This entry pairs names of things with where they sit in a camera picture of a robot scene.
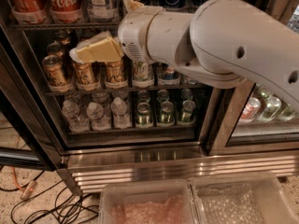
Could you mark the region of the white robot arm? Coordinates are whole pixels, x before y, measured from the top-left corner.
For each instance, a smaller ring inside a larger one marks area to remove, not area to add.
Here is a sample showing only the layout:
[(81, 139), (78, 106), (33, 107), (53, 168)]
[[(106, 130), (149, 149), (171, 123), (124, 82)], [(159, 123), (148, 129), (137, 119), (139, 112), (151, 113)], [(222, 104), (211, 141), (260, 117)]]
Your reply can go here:
[(69, 55), (77, 63), (113, 63), (123, 56), (167, 63), (218, 89), (248, 79), (299, 110), (299, 34), (241, 0), (209, 0), (194, 13), (125, 0), (116, 36), (100, 34)]

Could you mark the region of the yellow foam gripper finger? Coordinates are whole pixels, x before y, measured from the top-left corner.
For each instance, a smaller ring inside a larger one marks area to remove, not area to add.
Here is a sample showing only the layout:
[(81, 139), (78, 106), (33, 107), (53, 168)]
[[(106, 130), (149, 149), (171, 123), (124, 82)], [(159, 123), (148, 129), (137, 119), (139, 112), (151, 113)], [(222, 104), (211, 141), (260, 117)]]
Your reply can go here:
[(144, 6), (142, 3), (135, 0), (123, 0), (124, 7), (128, 13), (140, 13)]
[(120, 61), (124, 53), (118, 38), (106, 31), (79, 42), (69, 56), (77, 63), (113, 63)]

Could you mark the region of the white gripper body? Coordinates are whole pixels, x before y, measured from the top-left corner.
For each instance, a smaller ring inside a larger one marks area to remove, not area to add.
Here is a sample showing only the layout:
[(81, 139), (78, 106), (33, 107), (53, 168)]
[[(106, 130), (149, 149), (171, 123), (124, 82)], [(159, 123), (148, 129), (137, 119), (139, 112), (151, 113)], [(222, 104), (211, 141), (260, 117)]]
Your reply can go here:
[(147, 46), (150, 24), (162, 7), (143, 6), (128, 13), (121, 21), (118, 38), (124, 53), (132, 60), (153, 63)]

